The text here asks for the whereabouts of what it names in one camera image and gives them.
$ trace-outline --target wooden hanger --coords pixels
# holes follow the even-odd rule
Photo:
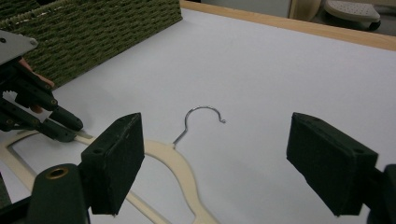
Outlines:
[[[173,144],[166,145],[156,141],[145,140],[145,154],[162,162],[175,175],[190,210],[195,214],[195,220],[192,222],[192,224],[217,224],[218,222],[216,221],[216,219],[201,203],[198,195],[198,188],[196,185],[195,177],[189,163],[179,152],[175,150],[176,143],[188,130],[187,119],[189,114],[192,111],[200,108],[209,108],[216,111],[219,115],[219,121],[225,123],[225,120],[221,119],[220,113],[217,109],[211,106],[195,107],[187,113],[185,118],[185,131],[177,138],[177,140],[175,140]],[[23,185],[30,191],[32,191],[33,189],[35,174],[26,163],[24,163],[20,158],[14,156],[14,154],[11,153],[9,147],[12,144],[15,144],[16,142],[22,140],[23,138],[26,138],[35,133],[37,132],[27,131],[18,133],[14,137],[0,144],[0,160],[8,166],[8,168],[21,180]],[[89,137],[86,134],[77,135],[75,138],[75,141],[85,144],[87,146],[90,145],[94,140],[94,137]],[[127,194],[126,200],[129,203],[133,204],[153,223],[170,223],[165,217],[163,217],[155,209],[150,207],[146,202],[140,199],[133,192],[130,191]]]

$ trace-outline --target hanger hook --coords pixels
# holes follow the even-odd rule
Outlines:
[[[211,109],[211,110],[215,111],[216,113],[218,113],[218,115],[219,115],[219,121],[220,121],[221,123],[225,123],[225,122],[226,122],[225,119],[222,119],[222,118],[221,118],[220,112],[219,112],[215,107],[212,107],[212,106],[210,106],[210,105],[200,105],[200,106],[197,106],[197,107],[191,109],[189,112],[187,112],[186,118],[184,118],[184,127],[185,127],[185,128],[184,128],[184,131],[183,131],[183,133],[181,133],[181,134],[178,136],[178,138],[173,142],[174,145],[176,145],[177,142],[180,141],[180,139],[184,136],[184,134],[186,134],[187,130],[189,129],[189,128],[188,128],[188,125],[187,125],[187,119],[189,118],[190,113],[192,113],[193,111],[195,111],[195,110],[197,110],[197,109]]]

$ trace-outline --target wicker basket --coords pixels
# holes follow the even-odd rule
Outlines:
[[[0,0],[0,14],[0,29],[39,42],[24,57],[58,87],[181,20],[178,0],[59,0],[43,7]]]

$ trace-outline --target robotic arm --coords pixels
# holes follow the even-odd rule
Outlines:
[[[39,105],[52,113],[48,119],[40,122],[35,116],[2,97],[0,130],[37,130],[49,138],[70,142],[76,137],[72,131],[82,129],[81,120],[58,105],[49,84],[19,64],[22,54],[36,46],[37,42],[33,38],[0,30],[0,91],[2,96],[5,91],[15,91],[17,104],[26,108],[29,105]]]
[[[329,123],[294,113],[287,157],[336,215],[370,209],[368,224],[396,224],[396,164],[375,168],[378,154]]]

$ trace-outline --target floor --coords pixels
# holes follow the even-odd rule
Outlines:
[[[312,22],[360,31],[367,31],[382,35],[396,36],[396,7],[375,6],[375,10],[381,16],[381,26],[375,31],[369,31],[369,22],[345,21],[339,18],[335,18],[334,16],[328,14],[323,9],[323,7],[320,7],[318,14],[312,20]]]

